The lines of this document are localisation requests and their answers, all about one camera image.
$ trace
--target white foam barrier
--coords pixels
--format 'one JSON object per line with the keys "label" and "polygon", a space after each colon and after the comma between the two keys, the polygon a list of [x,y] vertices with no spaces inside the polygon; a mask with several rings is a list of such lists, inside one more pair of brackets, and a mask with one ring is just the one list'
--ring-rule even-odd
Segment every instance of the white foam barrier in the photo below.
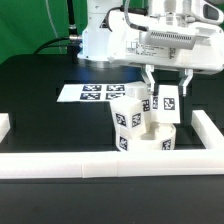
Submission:
{"label": "white foam barrier", "polygon": [[203,110],[193,111],[192,127],[206,149],[224,149],[224,137]]}
{"label": "white foam barrier", "polygon": [[5,138],[10,129],[9,115],[0,114],[0,143]]}
{"label": "white foam barrier", "polygon": [[1,154],[0,179],[224,174],[221,150]]}

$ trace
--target black and white pattern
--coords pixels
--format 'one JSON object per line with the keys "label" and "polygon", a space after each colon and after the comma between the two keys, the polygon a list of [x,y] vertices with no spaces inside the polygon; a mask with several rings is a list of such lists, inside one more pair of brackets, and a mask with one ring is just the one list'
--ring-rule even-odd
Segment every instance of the black and white pattern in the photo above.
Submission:
{"label": "black and white pattern", "polygon": [[163,150],[171,150],[171,140],[163,142]]}
{"label": "black and white pattern", "polygon": [[150,111],[150,101],[149,100],[143,100],[142,101],[143,111],[148,112]]}
{"label": "black and white pattern", "polygon": [[119,98],[124,95],[125,95],[125,93],[107,93],[106,100],[113,100],[113,99]]}
{"label": "black and white pattern", "polygon": [[132,117],[132,127],[136,127],[138,125],[141,124],[141,113],[139,114],[135,114],[133,117]]}
{"label": "black and white pattern", "polygon": [[127,151],[128,150],[128,140],[120,136],[119,146],[120,146],[120,148]]}
{"label": "black and white pattern", "polygon": [[80,100],[100,100],[100,93],[82,93]]}
{"label": "black and white pattern", "polygon": [[164,110],[175,110],[174,98],[164,98]]}
{"label": "black and white pattern", "polygon": [[124,92],[125,88],[124,85],[107,85],[107,91],[108,92]]}
{"label": "black and white pattern", "polygon": [[84,85],[83,90],[84,92],[96,92],[101,91],[102,85]]}
{"label": "black and white pattern", "polygon": [[127,121],[124,115],[116,114],[116,120],[119,125],[127,127]]}
{"label": "black and white pattern", "polygon": [[152,109],[158,110],[159,107],[159,98],[157,96],[153,97]]}

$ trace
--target black tabletop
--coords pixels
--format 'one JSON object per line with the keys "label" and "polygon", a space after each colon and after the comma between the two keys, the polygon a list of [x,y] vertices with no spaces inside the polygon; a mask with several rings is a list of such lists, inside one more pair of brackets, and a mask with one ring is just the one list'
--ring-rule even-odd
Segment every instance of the black tabletop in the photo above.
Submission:
{"label": "black tabletop", "polygon": [[[160,84],[178,74],[157,71]],[[0,113],[11,130],[0,152],[116,150],[109,104],[57,103],[64,84],[142,80],[137,68],[96,69],[67,56],[20,55],[0,66]],[[222,74],[198,75],[180,99],[177,149],[203,148],[190,126],[203,109],[224,129]],[[175,176],[57,180],[1,180],[0,223],[203,223],[223,222],[223,176]]]}
{"label": "black tabletop", "polygon": [[[175,72],[156,71],[158,84],[179,83]],[[97,69],[60,55],[20,55],[0,66],[0,113],[9,113],[11,130],[0,150],[12,152],[116,150],[108,102],[57,103],[64,84],[141,81],[140,69]],[[188,96],[180,98],[181,124],[176,149],[203,148],[191,127],[192,110],[203,109],[224,129],[224,78],[195,75]]]}

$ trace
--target green backdrop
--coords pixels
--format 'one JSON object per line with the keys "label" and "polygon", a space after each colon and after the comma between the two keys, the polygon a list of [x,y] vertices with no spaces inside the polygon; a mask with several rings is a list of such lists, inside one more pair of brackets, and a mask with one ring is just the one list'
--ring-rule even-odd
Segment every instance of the green backdrop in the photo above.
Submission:
{"label": "green backdrop", "polygon": [[[79,33],[87,23],[86,0],[73,0]],[[132,0],[141,7],[144,0]],[[58,36],[68,35],[66,0],[48,0]],[[0,63],[12,55],[33,53],[41,44],[54,39],[45,0],[0,0]],[[60,53],[58,49],[42,53]]]}

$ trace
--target metal bracket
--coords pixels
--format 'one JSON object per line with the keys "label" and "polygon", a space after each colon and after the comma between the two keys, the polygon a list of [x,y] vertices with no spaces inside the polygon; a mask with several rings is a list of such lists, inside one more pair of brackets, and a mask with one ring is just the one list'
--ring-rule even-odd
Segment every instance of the metal bracket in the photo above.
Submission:
{"label": "metal bracket", "polygon": [[152,76],[152,72],[154,72],[154,65],[144,65],[142,66],[142,78],[147,85],[147,90],[150,94],[153,94],[155,91],[155,80]]}
{"label": "metal bracket", "polygon": [[183,71],[180,71],[180,77],[182,78],[179,86],[182,89],[182,95],[185,97],[187,95],[187,86],[192,80],[194,75],[193,69],[184,69]]}

